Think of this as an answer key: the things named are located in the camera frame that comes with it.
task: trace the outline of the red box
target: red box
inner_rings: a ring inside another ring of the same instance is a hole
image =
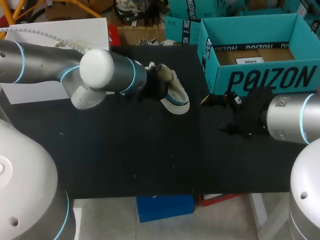
[[[110,46],[120,46],[118,28],[116,25],[108,25]]]

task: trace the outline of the white cable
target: white cable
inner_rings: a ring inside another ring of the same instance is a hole
[[[72,44],[68,40],[62,39],[60,37],[57,37],[53,34],[50,34],[50,33],[47,33],[47,32],[41,31],[41,30],[32,30],[32,29],[28,29],[28,28],[21,28],[21,27],[19,27],[19,25],[17,25],[17,26],[10,26],[10,27],[2,27],[2,28],[0,28],[0,33],[2,33],[2,32],[27,32],[27,33],[34,33],[34,34],[43,35],[48,38],[54,39],[62,44],[65,44],[66,46],[78,51],[81,54],[85,54],[84,50],[80,49],[79,47]]]

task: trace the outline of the metal frame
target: metal frame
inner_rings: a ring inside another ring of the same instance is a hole
[[[257,229],[258,240],[272,240],[281,227],[289,220],[289,195],[280,199],[272,213],[267,217],[267,212],[261,193],[249,194]]]
[[[83,10],[85,10],[86,12],[88,12],[89,14],[93,15],[96,18],[103,18],[100,14],[96,13],[95,11],[93,11],[92,9],[90,9],[89,7],[84,5],[83,3],[79,2],[78,0],[52,0],[52,1],[53,2],[72,3],[72,4],[75,4],[75,5],[79,6],[79,8],[82,8]],[[18,19],[20,19],[21,17],[23,17],[26,14],[30,13],[31,11],[33,11],[35,8],[39,7],[44,2],[45,2],[45,0],[39,0],[36,5],[34,5],[33,7],[29,8],[24,13],[21,13],[21,10],[22,10],[23,6],[25,5],[26,0],[20,0],[19,1],[19,3],[16,6],[16,9],[14,10],[13,14],[11,13],[10,7],[8,6],[6,0],[0,0],[0,6],[1,6],[2,10],[3,10],[5,18],[7,19],[9,25],[14,25],[14,24],[16,24],[16,21]],[[6,35],[5,32],[0,32],[0,39],[3,39],[5,37],[5,35]]]

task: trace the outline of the black table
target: black table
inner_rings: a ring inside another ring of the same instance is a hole
[[[51,154],[72,198],[289,191],[304,146],[218,131],[232,112],[199,106],[208,88],[196,46],[112,50],[174,69],[189,95],[189,112],[172,115],[160,102],[119,95],[90,110],[77,110],[69,99],[17,105],[4,94],[0,99],[13,125]]]

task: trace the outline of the open box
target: open box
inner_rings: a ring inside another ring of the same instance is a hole
[[[320,82],[320,41],[296,13],[203,19],[197,53],[217,95],[310,92]]]

